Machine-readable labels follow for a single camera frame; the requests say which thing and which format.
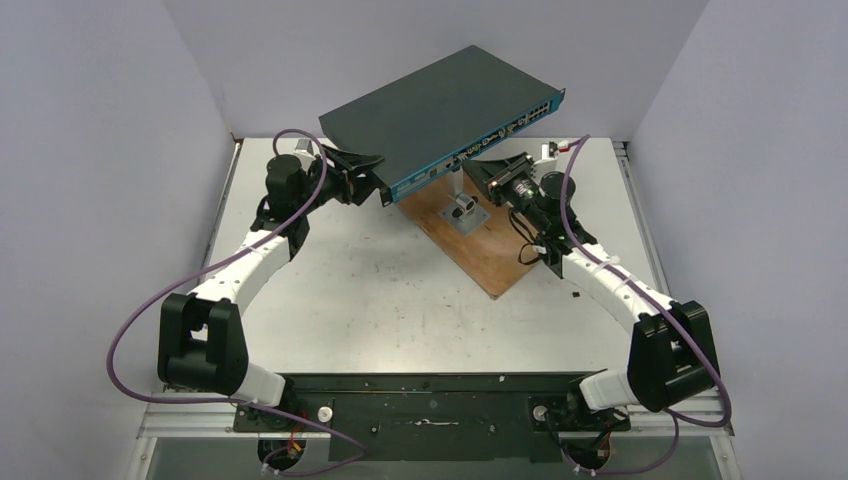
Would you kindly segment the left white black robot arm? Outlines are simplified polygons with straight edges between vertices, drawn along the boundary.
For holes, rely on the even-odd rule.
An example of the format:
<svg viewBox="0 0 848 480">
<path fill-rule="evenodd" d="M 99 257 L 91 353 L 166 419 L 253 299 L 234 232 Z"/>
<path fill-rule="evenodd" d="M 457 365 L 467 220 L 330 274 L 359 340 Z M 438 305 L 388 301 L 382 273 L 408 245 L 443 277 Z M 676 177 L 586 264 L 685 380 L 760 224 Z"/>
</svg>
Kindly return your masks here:
<svg viewBox="0 0 848 480">
<path fill-rule="evenodd" d="M 271 429 L 290 428 L 298 403 L 283 376 L 252 363 L 242 325 L 247 307 L 303 247 L 307 216 L 327 202 L 360 206 L 377 189 L 380 155 L 322 145 L 309 166 L 302 153 L 276 155 L 266 166 L 266 194 L 236 250 L 187 294 L 171 293 L 160 309 L 157 373 L 166 384 L 259 405 Z"/>
</svg>

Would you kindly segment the teal grey network switch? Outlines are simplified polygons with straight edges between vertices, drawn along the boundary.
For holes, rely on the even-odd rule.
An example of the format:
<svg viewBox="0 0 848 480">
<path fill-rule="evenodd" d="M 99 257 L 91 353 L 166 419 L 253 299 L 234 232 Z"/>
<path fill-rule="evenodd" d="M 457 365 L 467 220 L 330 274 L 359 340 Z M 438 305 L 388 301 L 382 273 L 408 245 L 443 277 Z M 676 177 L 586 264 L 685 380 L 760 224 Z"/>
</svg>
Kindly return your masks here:
<svg viewBox="0 0 848 480">
<path fill-rule="evenodd" d="M 380 156 L 384 204 L 396 203 L 556 112 L 553 87 L 472 45 L 320 116 L 339 150 Z"/>
</svg>

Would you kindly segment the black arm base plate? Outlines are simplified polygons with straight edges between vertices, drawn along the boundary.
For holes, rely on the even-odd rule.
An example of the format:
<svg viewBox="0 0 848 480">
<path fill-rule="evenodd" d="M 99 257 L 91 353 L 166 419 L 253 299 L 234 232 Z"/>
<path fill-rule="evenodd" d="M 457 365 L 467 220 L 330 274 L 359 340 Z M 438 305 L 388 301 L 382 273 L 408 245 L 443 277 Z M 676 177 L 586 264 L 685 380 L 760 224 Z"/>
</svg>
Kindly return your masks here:
<svg viewBox="0 0 848 480">
<path fill-rule="evenodd" d="M 329 442 L 340 461 L 367 449 L 370 461 L 556 462 L 563 436 L 578 454 L 609 433 L 632 432 L 635 407 L 592 412 L 578 399 L 583 373 L 295 374 L 282 409 L 309 420 L 238 408 L 233 429 L 279 444 L 299 443 L 325 425 L 342 433 Z"/>
</svg>

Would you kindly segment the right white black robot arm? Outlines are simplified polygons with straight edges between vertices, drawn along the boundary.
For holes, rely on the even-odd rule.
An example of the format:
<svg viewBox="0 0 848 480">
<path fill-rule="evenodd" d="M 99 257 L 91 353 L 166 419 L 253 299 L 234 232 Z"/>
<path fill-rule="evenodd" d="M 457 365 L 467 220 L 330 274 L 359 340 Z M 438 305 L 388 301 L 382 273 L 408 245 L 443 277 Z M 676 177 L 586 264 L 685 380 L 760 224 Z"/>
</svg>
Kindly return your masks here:
<svg viewBox="0 0 848 480">
<path fill-rule="evenodd" d="M 706 309 L 678 302 L 623 268 L 588 233 L 571 206 L 574 180 L 560 171 L 531 176 L 532 158 L 469 160 L 464 169 L 482 195 L 536 232 L 531 244 L 559 278 L 585 291 L 630 336 L 624 368 L 592 374 L 565 402 L 569 421 L 590 428 L 606 409 L 640 405 L 662 411 L 716 386 L 719 376 Z"/>
</svg>

